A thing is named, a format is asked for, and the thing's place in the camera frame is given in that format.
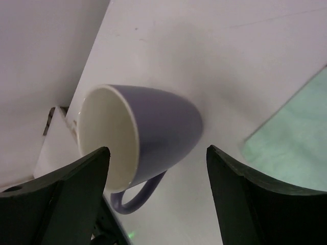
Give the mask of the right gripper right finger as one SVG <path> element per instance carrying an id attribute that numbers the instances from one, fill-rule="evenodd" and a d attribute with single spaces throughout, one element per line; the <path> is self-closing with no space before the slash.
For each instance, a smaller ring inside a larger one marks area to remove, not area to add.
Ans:
<path id="1" fill-rule="evenodd" d="M 277 180 L 214 145 L 206 164 L 224 244 L 326 244 L 326 192 Z"/>

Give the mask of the green cartoon print placemat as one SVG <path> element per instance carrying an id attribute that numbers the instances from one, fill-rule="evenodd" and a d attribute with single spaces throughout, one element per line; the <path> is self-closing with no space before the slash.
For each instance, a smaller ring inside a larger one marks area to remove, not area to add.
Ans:
<path id="1" fill-rule="evenodd" d="M 269 176 L 326 191 L 326 69 L 248 137 L 241 153 Z"/>

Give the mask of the purple ceramic mug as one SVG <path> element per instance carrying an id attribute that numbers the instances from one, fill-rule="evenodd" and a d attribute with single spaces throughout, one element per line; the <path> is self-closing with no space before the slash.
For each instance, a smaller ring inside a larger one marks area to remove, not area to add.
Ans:
<path id="1" fill-rule="evenodd" d="M 109 149 L 111 205 L 120 214 L 131 214 L 196 146 L 203 120 L 193 103 L 174 93 L 104 84 L 85 95 L 76 133 L 82 156 Z"/>

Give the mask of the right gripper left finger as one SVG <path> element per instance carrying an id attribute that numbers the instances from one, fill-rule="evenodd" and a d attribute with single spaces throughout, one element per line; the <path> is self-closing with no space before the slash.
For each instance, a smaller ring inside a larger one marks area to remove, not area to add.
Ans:
<path id="1" fill-rule="evenodd" d="M 128 244 L 103 192 L 110 151 L 1 192 L 1 244 Z"/>

